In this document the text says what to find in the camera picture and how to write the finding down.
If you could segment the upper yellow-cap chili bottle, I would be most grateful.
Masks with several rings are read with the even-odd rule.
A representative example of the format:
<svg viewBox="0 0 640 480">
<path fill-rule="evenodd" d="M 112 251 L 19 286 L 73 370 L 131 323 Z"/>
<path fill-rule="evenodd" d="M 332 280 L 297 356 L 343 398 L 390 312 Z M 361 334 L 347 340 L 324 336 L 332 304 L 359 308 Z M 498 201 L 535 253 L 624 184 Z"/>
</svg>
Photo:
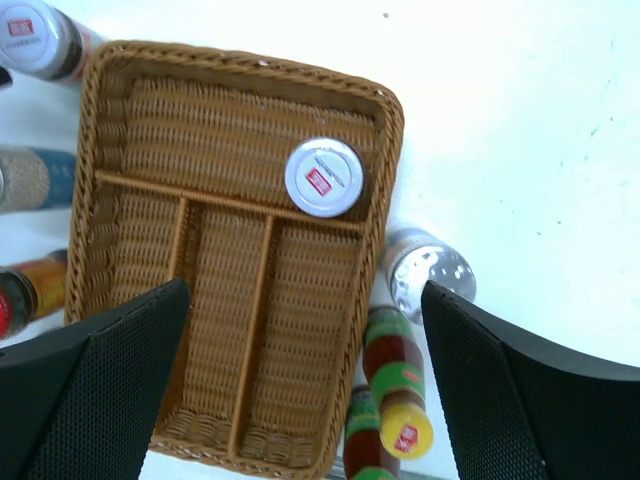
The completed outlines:
<svg viewBox="0 0 640 480">
<path fill-rule="evenodd" d="M 363 370 L 378 409 L 382 445 L 398 459 L 423 457 L 434 433 L 426 414 L 424 359 L 411 322 L 394 306 L 371 308 L 363 347 Z"/>
</svg>

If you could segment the lower yellow-cap chili bottle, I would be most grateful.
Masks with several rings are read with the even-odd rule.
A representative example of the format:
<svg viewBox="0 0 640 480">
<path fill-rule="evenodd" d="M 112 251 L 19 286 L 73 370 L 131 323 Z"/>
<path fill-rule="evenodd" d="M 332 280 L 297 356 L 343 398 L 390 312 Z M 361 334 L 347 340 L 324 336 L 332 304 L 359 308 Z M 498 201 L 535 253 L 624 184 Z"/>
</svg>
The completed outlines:
<svg viewBox="0 0 640 480">
<path fill-rule="evenodd" d="M 347 479 L 398 479 L 400 461 L 381 443 L 380 419 L 367 385 L 352 390 L 344 428 L 343 464 Z"/>
</svg>

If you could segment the brown wicker divided basket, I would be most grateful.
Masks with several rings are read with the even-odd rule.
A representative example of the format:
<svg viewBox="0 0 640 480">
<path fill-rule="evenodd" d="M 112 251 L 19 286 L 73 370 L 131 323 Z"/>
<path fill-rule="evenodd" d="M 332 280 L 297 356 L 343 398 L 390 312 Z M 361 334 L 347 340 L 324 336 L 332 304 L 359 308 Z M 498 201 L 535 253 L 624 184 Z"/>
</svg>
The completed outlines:
<svg viewBox="0 0 640 480">
<path fill-rule="evenodd" d="M 240 51 L 111 41 L 83 75 L 65 320 L 171 279 L 191 309 L 150 442 L 242 474 L 331 469 L 362 346 L 403 141 L 371 80 Z M 300 210 L 302 142 L 360 157 L 346 213 Z"/>
</svg>

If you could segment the silver-cap pepper shaker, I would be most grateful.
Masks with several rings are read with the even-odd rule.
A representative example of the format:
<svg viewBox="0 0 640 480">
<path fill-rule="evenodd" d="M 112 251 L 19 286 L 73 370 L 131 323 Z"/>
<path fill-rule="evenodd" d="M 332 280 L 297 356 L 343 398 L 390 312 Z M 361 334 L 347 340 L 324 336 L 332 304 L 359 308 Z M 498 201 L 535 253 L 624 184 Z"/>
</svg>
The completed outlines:
<svg viewBox="0 0 640 480">
<path fill-rule="evenodd" d="M 1 146 L 1 212 L 68 208 L 76 157 L 65 151 Z"/>
<path fill-rule="evenodd" d="M 427 281 L 474 302 L 476 277 L 454 248 L 422 228 L 404 225 L 389 231 L 381 257 L 386 283 L 400 311 L 421 325 L 421 296 Z"/>
</svg>

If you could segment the yellow-cap chili bottle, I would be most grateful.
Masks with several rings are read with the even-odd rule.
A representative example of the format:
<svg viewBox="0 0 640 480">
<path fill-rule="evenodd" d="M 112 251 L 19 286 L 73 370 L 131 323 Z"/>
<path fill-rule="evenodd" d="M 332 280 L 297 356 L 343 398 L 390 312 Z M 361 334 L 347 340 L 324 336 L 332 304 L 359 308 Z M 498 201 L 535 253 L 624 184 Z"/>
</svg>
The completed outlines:
<svg viewBox="0 0 640 480">
<path fill-rule="evenodd" d="M 434 433 L 426 414 L 424 359 L 411 322 L 394 306 L 371 308 L 363 347 L 363 370 L 378 409 L 382 445 L 398 459 L 423 457 Z"/>
<path fill-rule="evenodd" d="M 344 428 L 343 464 L 347 479 L 398 479 L 400 461 L 381 443 L 380 419 L 367 385 L 352 390 Z"/>
</svg>

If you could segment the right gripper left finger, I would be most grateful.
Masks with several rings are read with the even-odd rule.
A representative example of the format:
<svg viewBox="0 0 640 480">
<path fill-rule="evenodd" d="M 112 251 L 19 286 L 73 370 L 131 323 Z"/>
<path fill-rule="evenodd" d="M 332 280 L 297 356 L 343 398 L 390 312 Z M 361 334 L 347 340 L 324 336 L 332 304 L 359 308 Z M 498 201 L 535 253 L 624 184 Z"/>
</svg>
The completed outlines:
<svg viewBox="0 0 640 480">
<path fill-rule="evenodd" d="M 2 349 L 2 478 L 138 478 L 190 303 L 174 279 Z"/>
</svg>

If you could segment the upper red-lid sauce jar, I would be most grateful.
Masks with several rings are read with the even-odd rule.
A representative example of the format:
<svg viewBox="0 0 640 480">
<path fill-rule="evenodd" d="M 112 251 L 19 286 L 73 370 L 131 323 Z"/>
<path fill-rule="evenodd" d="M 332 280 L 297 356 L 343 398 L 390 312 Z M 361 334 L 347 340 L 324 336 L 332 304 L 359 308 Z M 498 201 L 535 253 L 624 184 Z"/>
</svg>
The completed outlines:
<svg viewBox="0 0 640 480">
<path fill-rule="evenodd" d="M 67 250 L 1 268 L 1 339 L 64 307 Z"/>
</svg>

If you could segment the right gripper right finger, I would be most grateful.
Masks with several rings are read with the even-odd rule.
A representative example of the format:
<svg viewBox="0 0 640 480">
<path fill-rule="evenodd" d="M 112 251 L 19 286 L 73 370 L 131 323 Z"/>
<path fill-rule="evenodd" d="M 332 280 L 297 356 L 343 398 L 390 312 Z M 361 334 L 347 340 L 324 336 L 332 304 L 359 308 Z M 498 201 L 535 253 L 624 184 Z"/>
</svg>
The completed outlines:
<svg viewBox="0 0 640 480">
<path fill-rule="evenodd" d="M 421 307 L 460 478 L 638 478 L 638 368 L 554 343 L 432 281 Z"/>
</svg>

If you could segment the white-lid spice jar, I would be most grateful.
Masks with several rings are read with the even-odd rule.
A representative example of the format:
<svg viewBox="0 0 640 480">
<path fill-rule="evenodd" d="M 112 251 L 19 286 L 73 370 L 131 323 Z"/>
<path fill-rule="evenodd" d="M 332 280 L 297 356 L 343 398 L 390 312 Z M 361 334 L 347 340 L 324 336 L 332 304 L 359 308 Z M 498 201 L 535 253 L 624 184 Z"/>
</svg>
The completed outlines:
<svg viewBox="0 0 640 480">
<path fill-rule="evenodd" d="M 299 144 L 284 172 L 289 198 L 300 210 L 319 218 L 349 211 L 362 195 L 364 180 L 363 164 L 355 150 L 330 137 Z"/>
<path fill-rule="evenodd" d="M 1 3 L 1 66 L 62 85 L 81 82 L 105 39 L 43 1 Z"/>
</svg>

